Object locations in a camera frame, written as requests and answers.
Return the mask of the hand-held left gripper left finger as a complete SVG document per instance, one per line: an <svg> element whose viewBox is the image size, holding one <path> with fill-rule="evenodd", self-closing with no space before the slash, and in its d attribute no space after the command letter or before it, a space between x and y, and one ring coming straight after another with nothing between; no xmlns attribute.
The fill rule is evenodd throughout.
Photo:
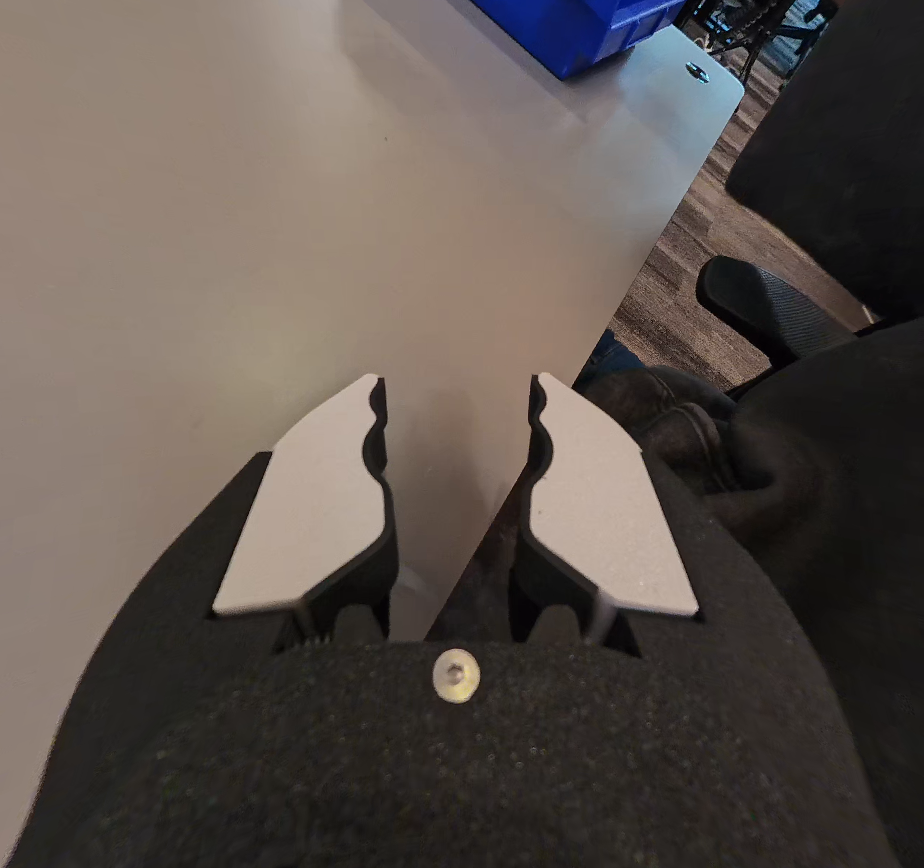
<svg viewBox="0 0 924 868"><path fill-rule="evenodd" d="M385 378L366 374L278 440L214 597L215 617L288 613L303 635L322 639L343 609L364 606L388 635L399 555L387 422Z"/></svg>

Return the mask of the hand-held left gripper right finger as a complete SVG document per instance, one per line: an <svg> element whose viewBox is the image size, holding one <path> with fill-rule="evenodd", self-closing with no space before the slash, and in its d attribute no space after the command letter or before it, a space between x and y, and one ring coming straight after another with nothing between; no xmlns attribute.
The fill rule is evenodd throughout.
<svg viewBox="0 0 924 868"><path fill-rule="evenodd" d="M530 380L526 478L510 571L510 629L525 643L567 609L578 638L636 644L629 617L700 623L700 604L640 446L579 393Z"/></svg>

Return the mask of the grey desk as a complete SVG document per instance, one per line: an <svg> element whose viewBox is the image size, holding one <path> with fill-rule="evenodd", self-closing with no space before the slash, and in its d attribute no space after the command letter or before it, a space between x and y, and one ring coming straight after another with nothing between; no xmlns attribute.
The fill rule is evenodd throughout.
<svg viewBox="0 0 924 868"><path fill-rule="evenodd" d="M141 576L368 373L426 635L743 89L675 28L560 81L467 0L1 7L5 853Z"/></svg>

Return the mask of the person's blue jeans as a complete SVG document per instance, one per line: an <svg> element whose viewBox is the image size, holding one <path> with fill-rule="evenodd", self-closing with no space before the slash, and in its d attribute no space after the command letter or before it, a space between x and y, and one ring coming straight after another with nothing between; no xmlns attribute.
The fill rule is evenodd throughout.
<svg viewBox="0 0 924 868"><path fill-rule="evenodd" d="M572 389L583 393L588 386L603 377L644 368L641 359L607 327L574 380Z"/></svg>

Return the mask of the person's dark sweatshirt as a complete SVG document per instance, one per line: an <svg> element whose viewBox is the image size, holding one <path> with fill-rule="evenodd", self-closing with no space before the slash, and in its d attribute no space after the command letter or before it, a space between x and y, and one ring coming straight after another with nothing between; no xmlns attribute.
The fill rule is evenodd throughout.
<svg viewBox="0 0 924 868"><path fill-rule="evenodd" d="M486 646L471 866L922 866L922 0L846 0L727 188L882 319L735 402L588 390L654 469L699 618L616 613L541 544L530 444L514 643Z"/></svg>

